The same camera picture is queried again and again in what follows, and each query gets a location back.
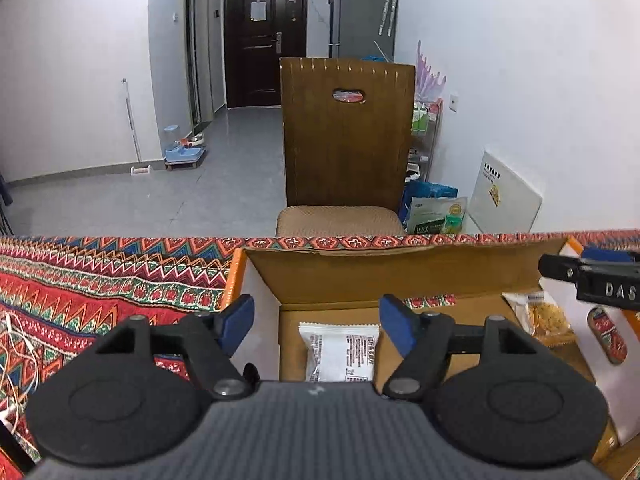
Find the orange cracker packet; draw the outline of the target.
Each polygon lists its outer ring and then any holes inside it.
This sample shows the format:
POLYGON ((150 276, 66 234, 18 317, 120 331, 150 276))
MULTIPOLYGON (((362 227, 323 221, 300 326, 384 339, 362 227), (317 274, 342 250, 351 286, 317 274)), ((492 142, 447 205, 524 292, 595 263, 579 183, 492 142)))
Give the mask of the orange cracker packet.
POLYGON ((528 294, 504 292, 502 298, 512 309, 522 329, 534 337, 556 337, 570 334, 572 329, 564 311, 548 292, 528 294))

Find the white printed snack packet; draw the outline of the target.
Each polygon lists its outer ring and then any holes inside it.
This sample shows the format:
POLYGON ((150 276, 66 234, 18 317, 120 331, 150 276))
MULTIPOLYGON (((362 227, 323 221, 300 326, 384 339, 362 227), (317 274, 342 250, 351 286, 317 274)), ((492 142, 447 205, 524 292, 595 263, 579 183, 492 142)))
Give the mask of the white printed snack packet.
POLYGON ((300 322, 306 382, 373 382, 380 326, 300 322))

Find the orange cardboard snack box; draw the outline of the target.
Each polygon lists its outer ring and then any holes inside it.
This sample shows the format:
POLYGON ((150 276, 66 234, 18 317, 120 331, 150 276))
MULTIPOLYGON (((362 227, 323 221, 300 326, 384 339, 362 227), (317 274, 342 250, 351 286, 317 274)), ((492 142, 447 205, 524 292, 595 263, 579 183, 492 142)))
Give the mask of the orange cardboard snack box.
POLYGON ((410 310, 446 315, 439 334, 478 326, 477 350, 440 357, 437 428, 465 451, 516 465, 525 452, 554 455, 574 443, 587 419, 606 408, 592 457, 626 478, 639 467, 639 317, 585 304, 567 284, 540 276, 541 256, 579 249, 565 238, 364 252, 237 249, 220 304, 253 296, 256 330, 278 350, 284 379, 301 378, 306 365, 300 323, 374 324, 385 294, 410 310), (506 302, 510 292, 538 290, 562 308, 575 334, 552 344, 548 356, 521 345, 506 302))

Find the patterned red tablecloth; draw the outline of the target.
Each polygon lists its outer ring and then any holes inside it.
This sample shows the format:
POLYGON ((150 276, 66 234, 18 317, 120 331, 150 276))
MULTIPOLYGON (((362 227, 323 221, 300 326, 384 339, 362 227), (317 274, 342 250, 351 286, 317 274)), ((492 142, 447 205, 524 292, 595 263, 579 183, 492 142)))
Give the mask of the patterned red tablecloth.
POLYGON ((17 238, 1 242, 1 310, 27 340, 2 344, 17 386, 37 379, 23 420, 44 468, 63 477, 115 477, 149 468, 157 478, 573 477, 591 471, 598 421, 559 452, 498 464, 446 437, 436 388, 424 401, 391 399, 383 386, 402 357, 382 329, 373 382, 284 379, 278 350, 252 329, 231 362, 253 385, 215 400, 190 382, 181 356, 151 349, 151 328, 214 313, 237 249, 272 252, 414 249, 428 245, 576 240, 589 233, 349 235, 303 238, 17 238))

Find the blue pet feeder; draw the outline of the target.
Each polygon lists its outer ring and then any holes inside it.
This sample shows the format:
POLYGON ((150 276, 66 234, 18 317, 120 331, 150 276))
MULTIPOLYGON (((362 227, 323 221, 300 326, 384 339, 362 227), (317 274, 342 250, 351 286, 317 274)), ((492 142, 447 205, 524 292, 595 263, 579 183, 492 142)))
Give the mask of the blue pet feeder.
POLYGON ((164 165, 166 170, 175 167, 196 168, 206 154, 205 138, 201 131, 191 132, 185 138, 176 139, 165 148, 164 165))

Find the metal storage rack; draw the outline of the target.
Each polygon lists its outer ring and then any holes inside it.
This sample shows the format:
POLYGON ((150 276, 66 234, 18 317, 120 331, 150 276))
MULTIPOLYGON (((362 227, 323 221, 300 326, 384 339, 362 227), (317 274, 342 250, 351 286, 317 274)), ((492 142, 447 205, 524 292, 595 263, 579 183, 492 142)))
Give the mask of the metal storage rack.
POLYGON ((421 181, 427 181, 430 175, 441 122, 442 98, 414 104, 408 162, 421 181))

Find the brown wooden chair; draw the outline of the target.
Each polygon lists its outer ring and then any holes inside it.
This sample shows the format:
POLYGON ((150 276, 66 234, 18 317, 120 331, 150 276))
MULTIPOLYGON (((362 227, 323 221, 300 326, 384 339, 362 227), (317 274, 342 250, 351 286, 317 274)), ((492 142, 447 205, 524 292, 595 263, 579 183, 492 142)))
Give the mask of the brown wooden chair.
POLYGON ((286 206, 277 235, 400 235, 411 65, 282 58, 286 206))

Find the dark entrance door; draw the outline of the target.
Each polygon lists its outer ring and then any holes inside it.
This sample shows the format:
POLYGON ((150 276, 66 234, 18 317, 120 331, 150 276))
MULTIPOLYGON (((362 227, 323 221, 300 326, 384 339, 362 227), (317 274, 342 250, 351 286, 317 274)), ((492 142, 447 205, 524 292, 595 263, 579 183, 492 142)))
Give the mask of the dark entrance door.
POLYGON ((281 104, 281 58, 307 54, 307 0, 224 0, 230 108, 281 104))

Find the grey refrigerator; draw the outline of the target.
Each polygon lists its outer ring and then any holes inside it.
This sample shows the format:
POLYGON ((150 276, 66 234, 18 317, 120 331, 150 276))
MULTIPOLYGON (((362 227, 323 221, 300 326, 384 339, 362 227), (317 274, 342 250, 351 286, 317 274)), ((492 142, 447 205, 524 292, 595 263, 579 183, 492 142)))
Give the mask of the grey refrigerator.
POLYGON ((332 58, 394 59, 398 0, 329 0, 332 58))

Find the white board against wall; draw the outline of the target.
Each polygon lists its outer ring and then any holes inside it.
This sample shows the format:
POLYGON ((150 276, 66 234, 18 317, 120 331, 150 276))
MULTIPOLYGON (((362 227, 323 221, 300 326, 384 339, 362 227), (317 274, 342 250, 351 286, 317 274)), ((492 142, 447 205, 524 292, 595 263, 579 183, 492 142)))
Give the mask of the white board against wall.
POLYGON ((468 214, 482 233, 528 233, 542 196, 491 152, 484 151, 468 214))

